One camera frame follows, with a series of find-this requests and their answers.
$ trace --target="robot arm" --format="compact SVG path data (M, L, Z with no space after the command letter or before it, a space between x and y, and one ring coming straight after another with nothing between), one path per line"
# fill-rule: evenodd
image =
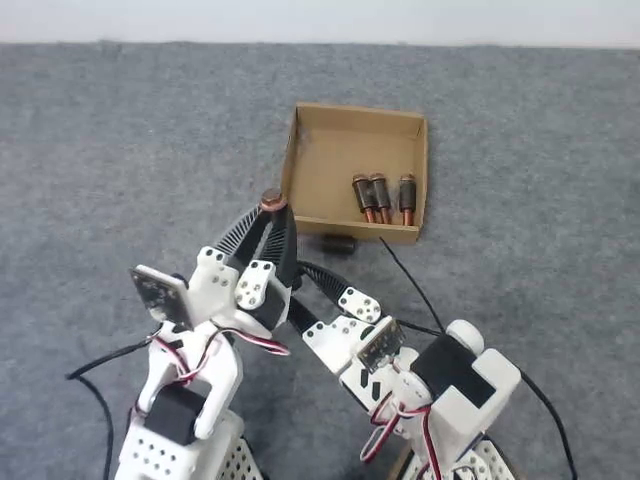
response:
M187 281L144 265L134 284L161 328L149 345L149 374L132 411L117 479L218 478L241 468L260 479L242 440L242 420L228 410L242 362L227 335L271 353L289 308L296 274L296 231L285 202L263 202L213 247L203 247ZM205 397L187 388L208 386Z
M463 479L490 480L491 459L502 460L483 435L518 385L517 367L485 350L480 333L464 320L452 322L446 335L418 353L404 346L400 326L375 299L313 264L300 262L300 273L342 310L324 323L293 299L289 317L376 425L361 459L371 461L396 433L413 450L403 478L440 480L455 471ZM485 449L489 463L477 453L486 456ZM503 463L501 478L513 478Z

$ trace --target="wire bundle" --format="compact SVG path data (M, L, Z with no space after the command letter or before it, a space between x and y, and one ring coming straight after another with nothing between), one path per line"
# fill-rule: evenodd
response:
M178 368L178 374L179 374L176 381L182 382L188 385L193 381L193 379L198 375L200 371L202 371L202 369L206 365L207 360L209 359L209 354L210 354L209 351L210 351L211 344L213 343L215 338L221 333L230 333L230 334L236 335L237 337L240 337L241 339L245 340L248 343L259 346L260 348L262 348L263 350L265 350L266 352L272 355L286 357L291 354L291 352L286 346L284 346L280 342L276 342L275 340L262 338L257 335L253 335L251 333L240 330L238 328L223 327L216 330L209 337L202 351L202 355L200 356L200 360L198 360L196 367L193 370L190 370L189 365L187 364L187 361L180 354L180 352L178 352L177 349L173 348L169 343L165 342L158 336L153 337L152 340L158 343L164 351L170 353L171 356L173 356L176 359L176 362L177 362L176 366Z
M431 405L424 405L420 408L416 408L414 410L405 410L404 404L400 402L397 407L394 407L393 404L390 404L391 400L391 392L389 392L382 401L378 404L376 409L373 411L371 415L371 423L376 425L373 433L369 437L369 440L364 444L362 450L360 452L360 460L364 463L371 462L376 455L380 452L380 449L387 441L387 439L393 433L393 430L396 428L396 425L403 419L411 419L414 417L418 417L423 415L422 419L422 434L426 446L426 450L429 455L429 461L427 461L422 468L419 470L418 475L416 477L417 480L420 480L423 475L429 471L431 465L433 465L433 471L436 476L436 480L441 480L442 476L440 474L440 467L438 465L438 459L436 457L435 448L433 447L433 442L431 440L431 435L429 434L429 413L431 413ZM384 409L391 405L391 407L395 410L393 416L389 421L381 420L380 413L384 411Z

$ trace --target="metal bracket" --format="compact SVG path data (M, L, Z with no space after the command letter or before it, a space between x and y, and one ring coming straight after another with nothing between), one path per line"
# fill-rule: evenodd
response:
M245 310L255 310L264 303L267 285L275 277L272 262L254 260L238 280L235 290L236 302Z
M316 323L302 334L302 340L333 374L340 373L356 353L356 346L366 328L371 326L340 315L332 323Z
M375 323L380 319L380 304L353 287L347 288L338 300L340 308L358 320Z

